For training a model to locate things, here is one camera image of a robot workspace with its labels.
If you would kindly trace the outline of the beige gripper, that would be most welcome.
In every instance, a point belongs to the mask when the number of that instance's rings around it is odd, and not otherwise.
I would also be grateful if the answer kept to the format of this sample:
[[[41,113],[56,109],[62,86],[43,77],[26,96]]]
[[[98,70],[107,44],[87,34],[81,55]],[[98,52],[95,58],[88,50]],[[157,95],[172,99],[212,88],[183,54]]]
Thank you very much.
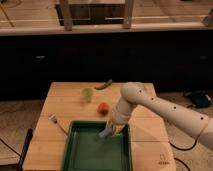
[[[116,125],[110,122],[106,124],[106,127],[111,129],[112,136],[118,135],[124,129],[124,125]]]

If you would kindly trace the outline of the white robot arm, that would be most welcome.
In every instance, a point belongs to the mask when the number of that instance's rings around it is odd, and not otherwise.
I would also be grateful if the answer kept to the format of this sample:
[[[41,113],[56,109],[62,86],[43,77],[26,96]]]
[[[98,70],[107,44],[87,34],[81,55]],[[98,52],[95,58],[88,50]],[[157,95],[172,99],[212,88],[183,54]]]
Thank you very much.
[[[128,123],[133,110],[144,106],[167,119],[184,133],[213,151],[213,117],[196,112],[149,94],[143,83],[128,82],[120,89],[120,99],[110,113],[106,127],[112,134],[119,133]]]

